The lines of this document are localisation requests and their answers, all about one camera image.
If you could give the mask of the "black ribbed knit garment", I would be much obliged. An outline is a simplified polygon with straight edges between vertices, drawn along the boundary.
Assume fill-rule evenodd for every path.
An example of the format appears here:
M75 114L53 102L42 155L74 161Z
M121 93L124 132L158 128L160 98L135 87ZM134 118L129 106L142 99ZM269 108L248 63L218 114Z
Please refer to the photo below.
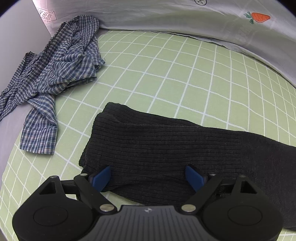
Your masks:
M295 230L295 147L249 132L208 128L187 120L108 103L93 123L79 165L89 174L111 167L105 187L144 205L181 206L194 191L193 165L204 174L253 181Z

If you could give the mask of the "green grid bed sheet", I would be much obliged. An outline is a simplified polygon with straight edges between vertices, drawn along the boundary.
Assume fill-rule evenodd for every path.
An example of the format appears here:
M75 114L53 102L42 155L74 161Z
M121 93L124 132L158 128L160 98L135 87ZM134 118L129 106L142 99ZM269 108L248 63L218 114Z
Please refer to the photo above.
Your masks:
M55 153L13 141L1 177L1 231L16 240L12 217L51 175L71 179L95 116L108 102L202 126L249 131L295 145L295 88L252 57L188 37L110 31L98 38L105 65L97 80L56 97Z

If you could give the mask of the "blue plaid shirt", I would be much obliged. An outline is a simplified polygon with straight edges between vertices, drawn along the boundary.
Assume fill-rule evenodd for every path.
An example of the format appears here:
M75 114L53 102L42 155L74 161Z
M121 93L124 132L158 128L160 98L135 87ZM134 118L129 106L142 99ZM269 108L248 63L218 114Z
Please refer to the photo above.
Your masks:
M98 48L98 29L97 18L77 16L60 25L42 52L25 54L1 93L1 118L25 102L33 106L23 125L20 149L54 153L58 133L55 97L96 80L105 64Z

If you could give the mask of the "grey carrot print pillow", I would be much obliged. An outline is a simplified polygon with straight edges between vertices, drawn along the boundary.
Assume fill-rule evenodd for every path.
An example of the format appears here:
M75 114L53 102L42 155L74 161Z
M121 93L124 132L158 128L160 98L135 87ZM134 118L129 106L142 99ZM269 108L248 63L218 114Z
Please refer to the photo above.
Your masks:
M176 33L252 56L295 84L295 15L279 1L34 1L48 31L78 15L109 30Z

